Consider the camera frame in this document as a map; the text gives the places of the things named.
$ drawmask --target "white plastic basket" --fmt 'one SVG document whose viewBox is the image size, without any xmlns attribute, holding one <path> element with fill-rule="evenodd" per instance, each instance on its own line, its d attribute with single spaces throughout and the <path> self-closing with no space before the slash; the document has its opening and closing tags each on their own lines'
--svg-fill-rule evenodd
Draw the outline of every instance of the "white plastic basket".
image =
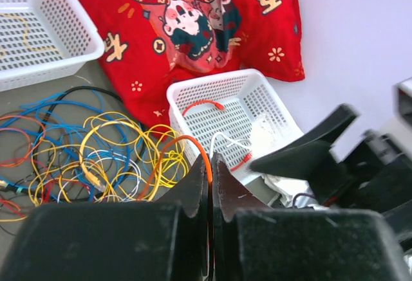
<svg viewBox="0 0 412 281">
<path fill-rule="evenodd" d="M 103 54 L 78 0 L 0 0 L 0 14 L 0 91 L 72 75 Z"/>
<path fill-rule="evenodd" d="M 182 134 L 194 136 L 209 152 L 213 135 L 221 131 L 234 140 L 250 139 L 252 128 L 264 114 L 270 119 L 270 128 L 276 147 L 280 149 L 302 135 L 292 116 L 269 84 L 267 79 L 255 69 L 246 69 L 201 77 L 171 85 L 167 90 L 170 103 L 169 117 L 171 127 Z M 225 106 L 221 111 L 212 104 L 201 104 L 190 108 L 185 117 L 182 113 L 188 106 L 201 100 L 212 100 Z M 199 150 L 186 141 L 185 154 L 191 164 Z M 239 165 L 249 150 L 233 145 L 218 138 L 215 151 L 221 153 L 229 168 Z M 233 175 L 244 185 L 257 178 L 259 174 L 249 172 L 243 166 Z"/>
</svg>

